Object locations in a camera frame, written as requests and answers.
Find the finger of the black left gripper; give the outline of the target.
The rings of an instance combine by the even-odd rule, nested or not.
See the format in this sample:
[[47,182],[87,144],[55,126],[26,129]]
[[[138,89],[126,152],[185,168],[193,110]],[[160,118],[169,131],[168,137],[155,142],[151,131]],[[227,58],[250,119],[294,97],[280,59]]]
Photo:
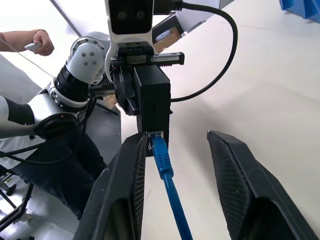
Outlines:
[[129,116],[138,114],[136,89],[131,73],[123,67],[113,68],[113,85],[117,103]]

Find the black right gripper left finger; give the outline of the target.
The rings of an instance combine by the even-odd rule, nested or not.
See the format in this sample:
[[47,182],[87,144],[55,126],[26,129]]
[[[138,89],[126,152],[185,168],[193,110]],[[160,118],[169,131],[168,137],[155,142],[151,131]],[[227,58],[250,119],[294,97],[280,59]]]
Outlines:
[[147,136],[136,133],[95,181],[76,240],[139,240],[142,234]]

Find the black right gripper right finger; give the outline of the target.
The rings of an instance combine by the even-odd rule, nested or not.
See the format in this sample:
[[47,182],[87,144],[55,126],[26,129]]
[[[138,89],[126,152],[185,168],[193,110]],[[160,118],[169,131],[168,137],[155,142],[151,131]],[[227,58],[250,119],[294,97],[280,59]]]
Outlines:
[[207,140],[231,239],[318,239],[279,180],[243,141],[213,130]]

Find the person's bare hand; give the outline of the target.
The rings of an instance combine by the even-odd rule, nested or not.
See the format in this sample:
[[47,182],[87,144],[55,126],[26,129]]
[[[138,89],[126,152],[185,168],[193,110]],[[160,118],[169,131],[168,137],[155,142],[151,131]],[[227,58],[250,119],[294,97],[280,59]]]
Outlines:
[[33,43],[39,45],[39,47],[34,52],[37,55],[49,56],[55,49],[49,37],[49,34],[42,29],[39,29],[35,32]]

